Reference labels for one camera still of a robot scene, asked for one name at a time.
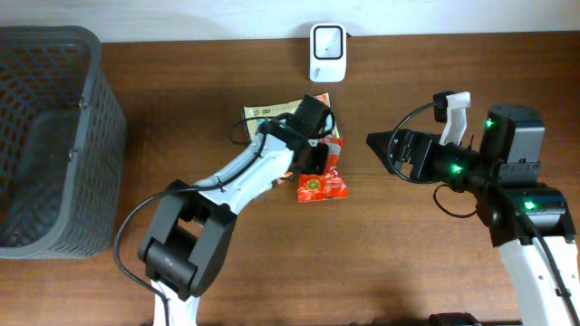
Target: wooden desk surface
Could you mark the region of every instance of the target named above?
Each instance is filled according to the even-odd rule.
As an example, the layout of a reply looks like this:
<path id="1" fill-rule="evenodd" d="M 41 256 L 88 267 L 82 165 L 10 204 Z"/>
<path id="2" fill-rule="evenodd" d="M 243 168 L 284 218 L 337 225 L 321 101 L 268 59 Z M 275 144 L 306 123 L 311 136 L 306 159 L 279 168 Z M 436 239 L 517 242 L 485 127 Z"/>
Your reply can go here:
<path id="1" fill-rule="evenodd" d="M 294 182 L 251 203 L 221 274 L 202 297 L 198 321 L 389 323 L 439 312 L 518 319 L 487 228 L 476 217 L 443 214 L 431 200 L 435 186 L 390 176 L 364 141 L 438 91 L 471 92 L 466 137 L 473 133 L 476 146 L 490 105 L 534 106 L 546 124 L 541 180 L 562 190 L 580 225 L 580 34 L 354 37 L 346 79 L 334 84 L 308 80 L 307 54 L 305 39 L 103 46 L 102 66 L 130 133 L 120 221 L 175 178 L 194 182 L 234 158 L 242 148 L 229 144 L 227 131 L 242 106 L 331 95 L 346 139 L 339 169 L 350 197 L 298 204 Z M 410 127 L 443 126 L 429 112 Z M 472 196 L 443 193 L 454 211 L 473 208 Z M 140 275 L 137 246 L 151 212 L 135 220 L 122 243 L 122 258 Z M 3 324 L 152 319 L 152 294 L 121 274 L 111 251 L 88 260 L 4 260 L 0 271 Z"/>

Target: food wrapper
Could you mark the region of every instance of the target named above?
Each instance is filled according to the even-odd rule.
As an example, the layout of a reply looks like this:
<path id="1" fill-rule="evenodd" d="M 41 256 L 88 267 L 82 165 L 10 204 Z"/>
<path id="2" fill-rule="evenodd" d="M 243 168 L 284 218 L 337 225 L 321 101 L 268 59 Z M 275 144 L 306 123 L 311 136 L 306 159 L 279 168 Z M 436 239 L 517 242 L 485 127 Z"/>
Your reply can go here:
<path id="1" fill-rule="evenodd" d="M 336 163 L 344 145 L 342 138 L 327 136 L 319 140 L 328 145 L 328 159 L 324 173 L 318 175 L 300 175 L 298 180 L 298 201 L 309 202 L 331 198 L 347 198 L 348 187 L 338 173 Z"/>
<path id="2" fill-rule="evenodd" d="M 314 96 L 319 101 L 330 107 L 330 96 L 328 93 Z M 275 117 L 282 113 L 294 113 L 300 102 L 291 101 L 289 103 L 270 105 L 264 107 L 245 107 L 242 111 L 244 118 L 252 117 Z M 257 128 L 265 120 L 250 120 L 246 122 L 246 132 L 250 140 L 254 139 Z M 344 183 L 336 163 L 340 156 L 341 149 L 344 145 L 344 139 L 338 131 L 336 124 L 334 124 L 333 132 L 318 140 L 320 143 L 328 146 L 328 158 L 324 173 L 318 175 L 300 175 L 298 180 L 298 201 L 309 202 L 317 200 L 325 200 L 331 198 L 345 198 L 348 197 L 348 187 Z"/>

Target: gray plastic basket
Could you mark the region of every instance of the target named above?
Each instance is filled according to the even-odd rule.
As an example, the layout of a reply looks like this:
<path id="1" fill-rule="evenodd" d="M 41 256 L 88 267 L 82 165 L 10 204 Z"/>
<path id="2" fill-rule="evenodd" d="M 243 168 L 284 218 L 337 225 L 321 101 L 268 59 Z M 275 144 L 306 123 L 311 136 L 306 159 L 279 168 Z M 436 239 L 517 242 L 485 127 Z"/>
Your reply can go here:
<path id="1" fill-rule="evenodd" d="M 0 28 L 0 257 L 108 248 L 126 135 L 93 33 Z"/>

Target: black cable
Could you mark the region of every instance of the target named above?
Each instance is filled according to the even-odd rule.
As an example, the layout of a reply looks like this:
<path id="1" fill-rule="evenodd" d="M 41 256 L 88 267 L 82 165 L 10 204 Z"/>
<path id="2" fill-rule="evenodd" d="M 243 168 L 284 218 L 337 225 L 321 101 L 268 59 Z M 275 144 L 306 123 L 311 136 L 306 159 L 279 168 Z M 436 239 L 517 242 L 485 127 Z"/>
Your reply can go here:
<path id="1" fill-rule="evenodd" d="M 575 326 L 580 326 L 580 320 L 578 319 L 578 314 L 576 313 L 574 304 L 572 303 L 572 297 L 570 292 L 566 289 L 566 285 L 564 284 L 564 280 L 562 279 L 562 275 L 558 270 L 558 266 L 556 265 L 556 260 L 550 251 L 550 248 L 547 246 L 546 240 L 540 234 L 539 230 L 537 229 L 534 222 L 529 218 L 529 216 L 524 212 L 524 210 L 518 205 L 514 200 L 506 193 L 506 191 L 499 185 L 492 186 L 498 194 L 519 214 L 520 222 L 524 225 L 524 227 L 528 228 L 534 236 L 537 238 L 537 241 L 542 246 L 544 250 L 544 254 L 546 255 L 546 259 L 550 265 L 550 270 L 552 270 L 552 274 L 556 279 L 556 285 L 558 286 L 560 293 L 562 293 L 562 299 L 564 299 L 564 303 L 570 315 L 572 316 L 572 320 Z"/>
<path id="2" fill-rule="evenodd" d="M 453 216 L 456 218 L 468 218 L 468 217 L 472 217 L 474 216 L 478 211 L 475 210 L 469 214 L 465 214 L 465 215 L 461 215 L 461 214 L 455 214 L 455 213 L 451 213 L 449 210 L 445 209 L 445 207 L 443 207 L 441 205 L 441 203 L 439 202 L 439 200 L 437 199 L 437 192 L 439 191 L 439 189 L 441 187 L 449 187 L 447 184 L 443 184 L 443 185 L 439 185 L 438 187 L 435 188 L 435 191 L 433 191 L 433 200 L 435 201 L 435 205 L 437 205 L 437 207 L 442 210 L 445 214 L 449 215 L 449 216 Z"/>
<path id="3" fill-rule="evenodd" d="M 495 173 L 496 168 L 501 166 L 503 163 L 504 163 L 504 160 L 501 158 L 498 158 L 498 159 L 496 159 L 494 164 L 491 165 L 491 168 L 489 168 L 488 177 L 486 178 L 486 181 L 483 183 L 483 195 L 484 196 L 488 195 L 489 181 L 497 179 L 497 176 L 494 177 L 494 173 Z"/>
<path id="4" fill-rule="evenodd" d="M 395 168 L 395 166 L 392 164 L 391 161 L 391 147 L 392 147 L 392 143 L 395 140 L 395 135 L 397 134 L 397 132 L 401 129 L 402 125 L 404 125 L 407 121 L 409 121 L 411 118 L 413 118 L 414 116 L 416 116 L 417 114 L 425 111 L 426 109 L 432 107 L 433 105 L 435 105 L 434 102 L 425 104 L 421 107 L 419 107 L 418 109 L 415 109 L 413 112 L 409 113 L 403 120 L 401 120 L 401 122 L 399 122 L 399 124 L 395 127 L 395 129 L 392 130 L 391 133 L 391 137 L 389 138 L 389 142 L 387 143 L 387 165 L 388 168 L 390 169 L 390 171 L 394 171 L 394 173 L 399 176 L 401 179 L 407 181 L 407 182 L 411 182 L 414 184 L 420 184 L 420 185 L 427 185 L 427 184 L 434 184 L 434 183 L 438 183 L 440 182 L 439 180 L 435 180 L 435 181 L 419 181 L 419 180 L 413 180 L 410 177 L 406 177 L 404 176 L 398 169 Z"/>
<path id="5" fill-rule="evenodd" d="M 229 139 L 229 141 L 232 142 L 232 144 L 235 145 L 249 145 L 250 141 L 239 141 L 239 140 L 234 140 L 234 138 L 232 137 L 232 132 L 236 129 L 237 126 L 239 126 L 242 123 L 251 121 L 251 120 L 266 120 L 266 119 L 277 119 L 277 120 L 287 120 L 288 118 L 290 118 L 292 116 L 292 113 L 282 113 L 279 114 L 277 116 L 264 116 L 264 117 L 250 117 L 250 118 L 243 118 L 242 120 L 237 121 L 236 123 L 234 123 L 234 125 L 232 126 L 232 128 L 229 130 L 229 133 L 227 134 L 227 138 Z M 334 113 L 328 109 L 325 111 L 325 115 L 323 116 L 323 120 L 324 123 L 326 123 L 326 118 L 328 118 L 328 116 L 330 116 L 332 118 L 332 125 L 330 129 L 326 129 L 323 132 L 314 134 L 311 139 L 322 139 L 328 135 L 330 135 L 333 130 L 334 130 L 334 126 L 336 124 L 336 121 L 334 119 Z"/>
<path id="6" fill-rule="evenodd" d="M 140 204 L 138 204 L 135 208 L 133 208 L 133 210 L 125 218 L 125 221 L 121 225 L 121 228 L 119 228 L 119 232 L 115 236 L 115 241 L 113 243 L 113 249 L 112 249 L 113 250 L 113 258 L 115 260 L 115 263 L 117 264 L 117 266 L 119 266 L 119 269 L 121 269 L 121 271 L 123 273 L 125 273 L 127 276 L 129 276 L 129 278 L 132 279 L 135 283 L 137 283 L 137 284 L 143 286 L 144 288 L 146 288 L 147 290 L 157 294 L 161 298 L 161 301 L 163 302 L 163 309 L 165 312 L 165 324 L 167 326 L 169 326 L 169 299 L 167 298 L 167 296 L 163 292 L 155 289 L 154 287 L 152 287 L 151 285 L 149 285 L 148 283 L 143 281 L 141 278 L 139 278 L 139 276 L 135 275 L 134 273 L 131 273 L 121 262 L 120 244 L 121 244 L 121 239 L 122 239 L 123 233 L 125 232 L 125 229 L 127 228 L 127 225 L 132 220 L 132 218 L 134 216 L 136 216 L 137 213 L 139 213 L 141 211 L 141 209 L 143 209 L 145 206 L 150 205 L 155 200 L 160 199 L 164 196 L 175 195 L 175 194 L 185 193 L 185 192 L 189 192 L 189 191 L 216 190 L 216 189 L 220 189 L 223 186 L 227 185 L 228 183 L 234 181 L 239 176 L 241 176 L 244 172 L 246 172 L 246 170 L 248 170 L 252 166 L 252 164 L 254 164 L 254 162 L 256 162 L 256 160 L 260 157 L 260 155 L 262 154 L 262 149 L 264 149 L 264 145 L 266 144 L 266 137 L 267 137 L 267 135 L 264 135 L 264 137 L 262 138 L 262 142 L 260 144 L 260 147 L 254 153 L 254 157 L 252 159 L 250 159 L 250 161 L 243 168 L 241 168 L 234 176 L 228 178 L 227 180 L 225 180 L 223 182 L 219 182 L 213 186 L 195 186 L 195 185 L 193 185 L 193 186 L 190 186 L 187 188 L 182 188 L 182 189 L 171 189 L 171 190 L 161 191 L 161 192 L 145 199 Z"/>
<path id="7" fill-rule="evenodd" d="M 227 134 L 227 138 L 229 139 L 229 141 L 232 142 L 232 144 L 235 144 L 235 145 L 249 145 L 250 144 L 250 141 L 249 140 L 247 140 L 247 141 L 234 140 L 232 138 L 232 131 L 234 131 L 236 129 L 236 127 L 239 126 L 242 123 L 245 123 L 245 122 L 248 122 L 248 121 L 251 121 L 251 120 L 271 119 L 271 118 L 274 118 L 274 117 L 251 117 L 251 118 L 243 118 L 242 120 L 234 123 L 234 125 L 232 126 L 232 128 L 229 130 L 229 133 Z"/>

